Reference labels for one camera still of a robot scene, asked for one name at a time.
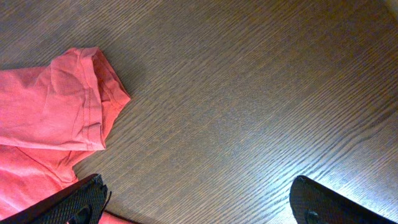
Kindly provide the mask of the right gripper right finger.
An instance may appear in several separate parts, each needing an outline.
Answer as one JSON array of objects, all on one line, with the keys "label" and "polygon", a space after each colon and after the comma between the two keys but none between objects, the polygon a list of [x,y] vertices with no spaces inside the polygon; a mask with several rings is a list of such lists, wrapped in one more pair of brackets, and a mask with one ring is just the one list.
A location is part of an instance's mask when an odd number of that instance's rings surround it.
[{"label": "right gripper right finger", "polygon": [[298,224],[397,224],[304,175],[294,179],[289,203]]}]

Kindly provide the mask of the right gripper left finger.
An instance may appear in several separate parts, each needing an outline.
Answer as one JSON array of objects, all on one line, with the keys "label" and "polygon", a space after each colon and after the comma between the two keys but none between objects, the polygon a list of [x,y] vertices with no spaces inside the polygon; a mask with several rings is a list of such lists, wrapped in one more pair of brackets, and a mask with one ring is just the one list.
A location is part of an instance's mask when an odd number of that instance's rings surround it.
[{"label": "right gripper left finger", "polygon": [[91,174],[1,224],[98,224],[110,198],[101,175]]}]

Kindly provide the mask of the orange t-shirt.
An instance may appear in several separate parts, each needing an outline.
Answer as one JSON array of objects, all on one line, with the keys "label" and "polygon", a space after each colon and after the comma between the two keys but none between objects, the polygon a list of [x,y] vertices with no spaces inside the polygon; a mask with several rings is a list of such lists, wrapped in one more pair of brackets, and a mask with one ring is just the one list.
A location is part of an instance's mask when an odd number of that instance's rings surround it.
[{"label": "orange t-shirt", "polygon": [[1,72],[1,218],[75,184],[130,101],[99,48]]}]

